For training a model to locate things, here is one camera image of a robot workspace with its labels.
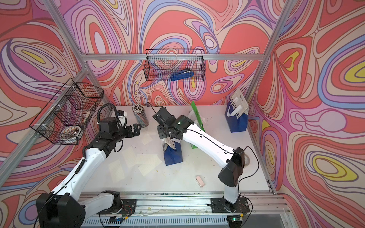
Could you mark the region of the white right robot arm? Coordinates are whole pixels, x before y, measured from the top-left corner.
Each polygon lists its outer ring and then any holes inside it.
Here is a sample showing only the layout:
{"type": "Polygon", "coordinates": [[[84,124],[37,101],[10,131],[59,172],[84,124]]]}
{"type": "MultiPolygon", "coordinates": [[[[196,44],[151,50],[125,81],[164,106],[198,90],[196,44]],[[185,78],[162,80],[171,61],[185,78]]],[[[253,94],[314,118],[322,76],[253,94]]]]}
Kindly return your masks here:
{"type": "Polygon", "coordinates": [[[236,212],[239,209],[239,178],[245,166],[244,150],[233,149],[204,132],[193,120],[181,115],[171,115],[165,107],[161,107],[153,115],[158,123],[157,131],[161,139],[170,138],[184,140],[195,145],[209,155],[221,167],[218,179],[224,184],[222,201],[213,209],[224,212],[236,212]]]}

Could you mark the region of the blue white paper bag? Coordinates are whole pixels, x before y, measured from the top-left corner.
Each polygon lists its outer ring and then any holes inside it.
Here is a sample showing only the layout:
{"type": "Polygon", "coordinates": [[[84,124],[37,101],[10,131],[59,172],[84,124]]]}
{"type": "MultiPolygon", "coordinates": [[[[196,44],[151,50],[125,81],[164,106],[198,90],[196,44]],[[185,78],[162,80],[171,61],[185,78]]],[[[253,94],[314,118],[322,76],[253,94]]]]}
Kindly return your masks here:
{"type": "Polygon", "coordinates": [[[166,166],[183,162],[181,144],[169,138],[163,139],[163,158],[166,166]]]}

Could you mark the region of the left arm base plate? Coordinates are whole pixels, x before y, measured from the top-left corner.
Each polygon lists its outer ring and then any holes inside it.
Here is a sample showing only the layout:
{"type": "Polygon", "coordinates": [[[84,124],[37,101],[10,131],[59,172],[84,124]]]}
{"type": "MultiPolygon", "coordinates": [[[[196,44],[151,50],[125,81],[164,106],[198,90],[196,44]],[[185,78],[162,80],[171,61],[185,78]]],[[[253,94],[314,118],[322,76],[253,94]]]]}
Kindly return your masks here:
{"type": "Polygon", "coordinates": [[[124,215],[131,216],[135,213],[137,199],[121,199],[121,206],[112,206],[98,212],[98,215],[124,215]]]}

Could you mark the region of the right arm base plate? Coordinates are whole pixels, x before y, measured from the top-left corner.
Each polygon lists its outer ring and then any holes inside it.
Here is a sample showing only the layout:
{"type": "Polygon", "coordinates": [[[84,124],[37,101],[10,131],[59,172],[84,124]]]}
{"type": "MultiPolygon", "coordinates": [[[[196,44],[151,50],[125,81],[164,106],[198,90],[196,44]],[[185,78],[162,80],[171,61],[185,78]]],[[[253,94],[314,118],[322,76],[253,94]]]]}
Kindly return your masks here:
{"type": "Polygon", "coordinates": [[[230,203],[224,198],[211,198],[210,204],[207,204],[212,209],[212,213],[241,213],[247,214],[250,212],[250,207],[247,198],[239,197],[236,203],[230,203]]]}

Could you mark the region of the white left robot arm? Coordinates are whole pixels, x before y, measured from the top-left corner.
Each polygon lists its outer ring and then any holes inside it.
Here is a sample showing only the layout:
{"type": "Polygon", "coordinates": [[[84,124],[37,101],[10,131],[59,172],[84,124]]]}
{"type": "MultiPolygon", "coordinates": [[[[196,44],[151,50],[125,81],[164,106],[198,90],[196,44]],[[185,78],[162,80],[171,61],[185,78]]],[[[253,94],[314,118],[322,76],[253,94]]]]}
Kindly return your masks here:
{"type": "Polygon", "coordinates": [[[123,202],[120,193],[116,191],[103,191],[83,202],[79,202],[79,199],[98,167],[111,152],[118,152],[117,143],[125,138],[139,136],[140,131],[140,124],[121,124],[118,117],[101,120],[99,132],[94,140],[83,148],[83,155],[78,164],[50,193],[43,193],[37,198],[37,218],[40,227],[79,228],[85,219],[100,212],[120,212],[123,202]]]}

